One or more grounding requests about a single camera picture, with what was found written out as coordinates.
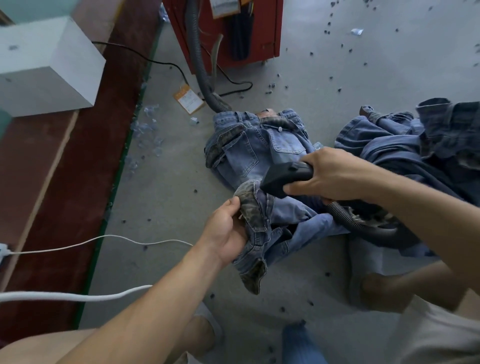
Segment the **white box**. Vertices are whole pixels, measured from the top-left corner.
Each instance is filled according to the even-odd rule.
[[[68,16],[0,27],[0,108],[25,116],[91,107],[104,66]]]

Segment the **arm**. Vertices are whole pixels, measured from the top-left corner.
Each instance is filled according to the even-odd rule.
[[[180,263],[58,363],[163,363],[219,271],[246,243],[239,208],[238,197],[225,202]]]
[[[286,193],[380,205],[480,294],[480,208],[341,149],[325,147],[302,160],[313,166],[313,178],[286,185]]]

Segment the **blue fabric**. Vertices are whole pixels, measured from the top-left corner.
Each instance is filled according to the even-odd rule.
[[[467,109],[465,105],[458,107],[460,104],[439,107],[438,100],[446,99],[419,104],[421,119],[409,112],[381,116],[364,107],[371,111],[369,116],[357,116],[350,121],[338,134],[335,147],[480,206],[480,171],[474,169],[480,151],[480,126],[473,122],[478,106],[471,105],[478,103],[468,103]],[[423,244],[401,253],[432,254]]]
[[[282,331],[283,364],[327,364],[318,346],[312,341],[304,323],[292,324]]]
[[[279,199],[259,189],[272,164],[297,161],[321,147],[311,144],[295,111],[264,118],[222,112],[214,128],[204,150],[206,166],[240,197],[249,240],[233,264],[245,287],[259,294],[268,266],[312,241],[348,231],[324,213],[317,198]]]

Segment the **green stripe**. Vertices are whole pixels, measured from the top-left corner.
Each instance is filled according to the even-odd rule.
[[[156,52],[156,48],[158,47],[158,41],[160,39],[160,33],[162,32],[163,23],[164,23],[163,21],[160,21],[160,25],[159,25],[159,27],[156,31],[153,46],[152,46],[152,49],[151,49],[150,55],[149,55],[150,59],[153,59],[155,57],[155,52]],[[152,68],[152,64],[150,62],[147,63],[147,67],[145,68],[145,72],[144,72],[144,76],[143,76],[143,80],[145,82],[148,81],[148,77],[150,75],[151,68]],[[133,113],[132,122],[135,122],[138,119],[138,115],[140,114],[140,111],[142,110],[142,103],[143,103],[143,100],[144,100],[145,90],[146,90],[146,88],[140,90],[140,93],[138,95],[137,106],[136,106],[135,111]],[[110,196],[108,198],[107,207],[105,208],[106,218],[104,218],[102,220],[102,226],[100,227],[100,231],[98,232],[98,235],[105,235],[105,231],[107,230],[107,225],[108,225],[108,221],[107,221],[108,217],[107,216],[108,216],[109,212],[111,211],[111,209],[113,207],[113,203],[115,201],[115,196],[117,194],[117,189],[118,189],[120,179],[121,179],[121,175],[122,175],[122,172],[123,172],[123,167],[125,166],[125,157],[127,157],[128,149],[130,148],[130,142],[131,141],[132,141],[132,130],[129,131],[129,133],[127,135],[127,138],[125,139],[125,144],[123,146],[123,150],[122,150],[121,157],[120,157],[119,168],[117,170],[117,173],[115,174],[115,179],[113,181],[113,186],[112,186],[112,192],[110,193]],[[92,284],[93,274],[95,272],[95,267],[96,267],[96,263],[97,263],[97,260],[98,260],[98,255],[100,254],[100,248],[102,247],[102,242],[103,242],[103,238],[98,239],[97,243],[95,244],[95,250],[94,250],[94,253],[93,253],[92,261],[90,262],[90,267],[88,268],[87,280],[86,280],[86,283],[85,283],[85,287],[82,291],[82,294],[88,294],[88,292],[90,291],[90,286]],[[80,320],[82,319],[82,314],[84,312],[84,307],[85,307],[84,302],[78,303],[78,309],[77,309],[77,312],[75,314],[75,320],[73,322],[73,329],[74,330],[78,330],[78,327],[80,325]]]

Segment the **white cable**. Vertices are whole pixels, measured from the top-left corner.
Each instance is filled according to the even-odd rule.
[[[96,236],[96,237],[94,237],[90,240],[87,240],[86,242],[83,242],[83,243],[64,246],[62,248],[46,249],[46,250],[32,250],[32,251],[28,251],[28,252],[12,252],[11,250],[5,249],[3,251],[2,256],[56,252],[57,250],[64,250],[64,249],[73,248],[75,246],[87,244],[89,242],[92,242],[93,240],[100,239],[100,238],[106,238],[108,236],[111,236],[111,237],[114,237],[114,238],[122,238],[122,239],[128,240],[132,243],[139,244],[139,245],[154,245],[154,244],[161,244],[161,243],[166,243],[166,242],[179,242],[179,243],[187,244],[189,246],[193,246],[190,243],[184,242],[183,240],[177,240],[177,239],[162,240],[161,242],[155,242],[155,243],[139,243],[139,242],[136,242],[135,240],[125,238],[124,236],[107,234],[107,235]],[[124,297],[127,294],[130,294],[130,293],[133,293],[133,292],[136,292],[136,291],[145,290],[147,288],[150,288],[151,286],[152,286],[151,284],[147,284],[147,285],[140,286],[140,287],[130,288],[129,290],[126,290],[126,291],[123,291],[123,292],[120,292],[120,293],[104,294],[104,295],[100,295],[100,296],[88,296],[88,295],[84,295],[84,294],[63,293],[63,292],[39,292],[39,291],[1,292],[0,293],[0,302],[41,301],[41,300],[45,300],[45,301],[75,301],[75,302],[108,301],[108,300],[116,300],[117,298]]]
[[[129,239],[129,238],[125,238],[124,236],[108,234],[108,235],[96,236],[96,237],[94,237],[94,238],[92,238],[92,239],[90,239],[90,240],[87,240],[86,242],[78,243],[78,244],[75,244],[75,245],[64,246],[64,247],[62,247],[62,248],[46,249],[46,250],[32,250],[32,251],[27,251],[27,252],[12,252],[12,251],[8,250],[5,255],[7,256],[7,255],[20,255],[20,254],[32,254],[32,253],[56,252],[57,250],[64,250],[64,249],[73,248],[73,247],[75,247],[75,246],[87,244],[87,243],[89,243],[89,242],[92,242],[93,240],[100,239],[100,238],[106,238],[106,237],[108,237],[108,236],[111,236],[111,237],[114,237],[114,238],[122,238],[122,239],[128,240],[128,241],[130,241],[130,242],[132,242],[132,243],[139,244],[139,245],[154,245],[154,244],[161,244],[161,243],[167,243],[167,242],[179,242],[179,243],[187,244],[187,245],[189,245],[189,246],[193,246],[193,245],[190,244],[190,243],[184,242],[183,240],[177,240],[177,239],[162,240],[161,242],[155,242],[155,243],[139,243],[139,242],[136,242],[135,240],[132,240],[132,239]]]
[[[83,294],[62,293],[62,292],[37,292],[37,291],[12,291],[0,293],[0,302],[8,301],[75,301],[75,302],[98,302],[116,300],[117,298],[125,297],[127,294],[146,290],[152,285],[130,288],[129,290],[116,293],[104,294],[100,296],[88,296]]]

